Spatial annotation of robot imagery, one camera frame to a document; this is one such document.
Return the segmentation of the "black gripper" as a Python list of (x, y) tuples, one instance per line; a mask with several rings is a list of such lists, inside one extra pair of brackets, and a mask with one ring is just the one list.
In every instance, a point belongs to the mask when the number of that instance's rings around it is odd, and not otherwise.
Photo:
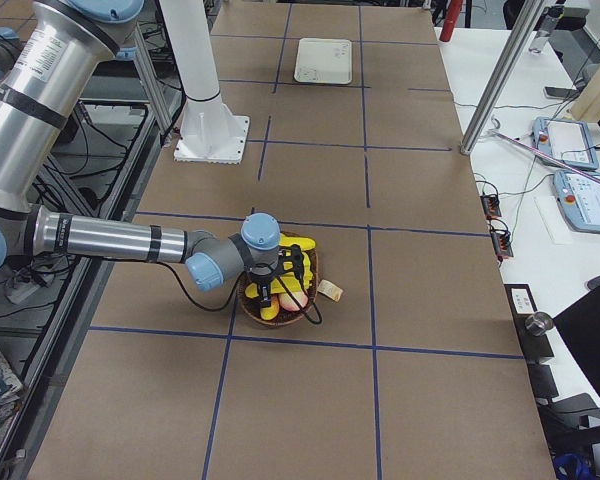
[(252, 282), (259, 283), (258, 294), (261, 306), (271, 305), (271, 283), (273, 280), (288, 273), (292, 274), (299, 282), (304, 281), (304, 256), (298, 244), (266, 251), (254, 260), (254, 264), (248, 270), (247, 275)]

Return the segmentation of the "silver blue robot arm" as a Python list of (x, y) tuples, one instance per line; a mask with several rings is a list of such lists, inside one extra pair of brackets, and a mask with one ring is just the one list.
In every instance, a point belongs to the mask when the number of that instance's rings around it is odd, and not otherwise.
[(139, 1), (38, 1), (38, 20), (13, 69), (0, 84), (0, 267), (11, 255), (44, 252), (182, 263), (208, 291), (245, 274), (262, 306), (273, 285), (302, 278), (296, 245), (282, 247), (277, 221), (248, 216), (222, 240), (206, 231), (57, 213), (28, 202), (27, 192), (65, 127), (96, 66), (112, 60), (136, 30)]

